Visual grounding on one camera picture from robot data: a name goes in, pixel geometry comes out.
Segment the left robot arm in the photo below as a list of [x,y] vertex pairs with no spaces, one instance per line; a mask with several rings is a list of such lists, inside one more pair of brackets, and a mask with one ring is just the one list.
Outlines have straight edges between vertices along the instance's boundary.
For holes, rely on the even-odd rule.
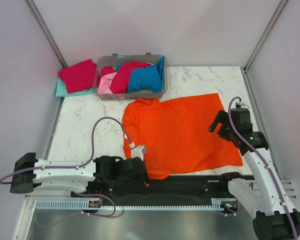
[[26,153],[14,165],[10,193],[28,194],[34,190],[70,191],[86,194],[114,193],[115,187],[137,190],[149,185],[146,166],[139,157],[123,159],[101,156],[88,164],[69,162],[64,167],[58,163],[37,159]]

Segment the orange t shirt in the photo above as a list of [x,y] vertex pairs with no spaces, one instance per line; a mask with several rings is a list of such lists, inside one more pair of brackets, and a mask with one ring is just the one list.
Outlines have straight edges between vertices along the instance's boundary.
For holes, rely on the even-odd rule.
[[179,97],[166,101],[137,99],[124,110],[122,124],[130,139],[124,140],[126,158],[130,142],[147,148],[144,159],[151,180],[224,166],[243,165],[232,143],[208,131],[223,110],[217,93]]

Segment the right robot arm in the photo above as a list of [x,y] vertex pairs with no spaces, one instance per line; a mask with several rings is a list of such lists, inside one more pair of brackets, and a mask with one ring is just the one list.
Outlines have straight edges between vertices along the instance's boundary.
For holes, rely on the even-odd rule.
[[218,136],[233,145],[253,173],[259,193],[238,172],[221,175],[219,192],[233,195],[253,220],[258,239],[296,240],[300,236],[300,211],[286,193],[275,170],[269,144],[260,131],[254,131],[250,111],[236,107],[230,112],[218,111],[209,126],[209,132],[218,129]]

